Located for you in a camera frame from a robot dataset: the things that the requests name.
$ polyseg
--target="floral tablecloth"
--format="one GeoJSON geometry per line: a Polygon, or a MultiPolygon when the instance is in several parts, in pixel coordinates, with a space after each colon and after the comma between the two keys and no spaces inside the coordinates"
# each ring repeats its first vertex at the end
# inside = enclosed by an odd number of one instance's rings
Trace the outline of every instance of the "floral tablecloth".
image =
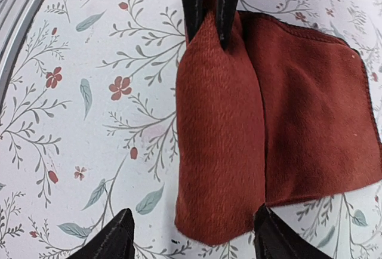
{"type": "MultiPolygon", "coordinates": [[[[345,39],[367,67],[379,130],[382,0],[240,0],[345,39]]],[[[174,227],[181,0],[45,0],[0,111],[0,258],[62,259],[132,209],[138,259],[251,259],[174,227]]],[[[275,209],[333,258],[382,258],[381,183],[275,209]]]]}

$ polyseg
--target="rust-colored cloth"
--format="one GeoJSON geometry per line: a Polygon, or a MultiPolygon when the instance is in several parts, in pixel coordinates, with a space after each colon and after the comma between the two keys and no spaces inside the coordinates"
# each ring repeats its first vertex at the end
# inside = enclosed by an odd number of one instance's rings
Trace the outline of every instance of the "rust-colored cloth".
{"type": "Polygon", "coordinates": [[[179,231],[224,243],[252,230],[265,202],[304,202],[380,180],[359,54],[259,13],[236,14],[223,51],[214,1],[177,73],[179,231]]]}

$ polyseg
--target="stitched hem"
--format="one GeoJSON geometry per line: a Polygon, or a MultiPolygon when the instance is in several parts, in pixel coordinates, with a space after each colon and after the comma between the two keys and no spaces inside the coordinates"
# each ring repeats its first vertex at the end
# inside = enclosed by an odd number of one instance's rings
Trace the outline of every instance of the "stitched hem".
{"type": "Polygon", "coordinates": [[[372,111],[370,86],[369,86],[368,76],[367,76],[367,73],[366,73],[365,62],[363,61],[361,55],[359,54],[359,52],[357,50],[353,49],[353,51],[358,54],[358,56],[359,56],[359,58],[361,59],[361,62],[362,62],[363,84],[366,86],[366,98],[368,99],[370,118],[371,118],[372,125],[373,125],[373,128],[374,128],[375,136],[376,136],[377,141],[378,141],[379,146],[380,146],[380,162],[382,164],[382,144],[381,144],[381,139],[380,139],[380,135],[379,135],[379,132],[378,132],[377,122],[375,120],[374,113],[372,111]]]}
{"type": "Polygon", "coordinates": [[[341,38],[338,38],[329,34],[325,34],[313,28],[301,27],[301,26],[289,24],[286,22],[282,22],[278,20],[276,17],[271,16],[269,14],[254,13],[250,11],[239,11],[239,15],[242,17],[242,22],[251,21],[253,18],[257,18],[257,19],[261,18],[261,19],[271,21],[274,24],[277,24],[284,31],[298,37],[311,39],[311,40],[317,40],[317,41],[326,42],[326,43],[341,44],[341,45],[346,45],[349,47],[347,42],[341,38]]]}

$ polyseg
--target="velvet fabric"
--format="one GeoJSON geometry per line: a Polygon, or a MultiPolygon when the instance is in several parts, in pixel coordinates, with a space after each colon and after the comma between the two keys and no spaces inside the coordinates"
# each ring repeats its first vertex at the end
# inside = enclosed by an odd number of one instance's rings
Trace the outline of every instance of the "velvet fabric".
{"type": "Polygon", "coordinates": [[[176,80],[175,225],[215,245],[253,229],[262,204],[348,192],[382,178],[365,66],[343,40],[236,13],[227,50],[215,0],[176,80]]]}

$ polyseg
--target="red flower print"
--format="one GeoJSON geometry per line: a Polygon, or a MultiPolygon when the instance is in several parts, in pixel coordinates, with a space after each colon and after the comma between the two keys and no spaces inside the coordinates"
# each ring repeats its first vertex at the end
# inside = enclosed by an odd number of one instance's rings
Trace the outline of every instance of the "red flower print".
{"type": "Polygon", "coordinates": [[[371,76],[372,76],[372,79],[373,79],[375,82],[378,82],[378,75],[377,75],[375,72],[373,72],[373,73],[371,74],[371,76]]]}
{"type": "Polygon", "coordinates": [[[297,12],[295,14],[295,17],[297,20],[301,20],[302,22],[306,22],[306,16],[301,12],[297,12]]]}
{"type": "Polygon", "coordinates": [[[49,179],[56,184],[58,182],[58,177],[56,176],[54,171],[49,171],[48,172],[49,179]]]}
{"type": "Polygon", "coordinates": [[[333,10],[330,10],[329,8],[326,8],[326,14],[331,17],[334,17],[333,10]]]}
{"type": "Polygon", "coordinates": [[[74,172],[74,178],[79,178],[79,180],[83,180],[84,179],[84,172],[86,171],[87,169],[86,168],[81,168],[79,169],[79,166],[76,166],[76,171],[74,172]]]}
{"type": "Polygon", "coordinates": [[[130,150],[130,157],[132,159],[137,159],[138,157],[138,149],[136,147],[133,147],[131,150],[130,150]]]}
{"type": "Polygon", "coordinates": [[[57,84],[62,80],[62,75],[60,74],[61,72],[61,67],[56,67],[54,68],[53,73],[48,72],[46,75],[47,80],[47,88],[52,88],[54,89],[57,84]]]}
{"type": "Polygon", "coordinates": [[[118,101],[122,94],[123,95],[128,95],[131,93],[131,88],[129,87],[130,85],[130,78],[126,77],[122,80],[121,76],[118,76],[114,80],[114,84],[109,85],[109,90],[113,92],[114,94],[112,95],[112,100],[113,101],[118,101]]]}
{"type": "Polygon", "coordinates": [[[122,10],[127,10],[129,8],[128,4],[126,2],[123,2],[123,1],[119,4],[119,7],[122,10]]]}

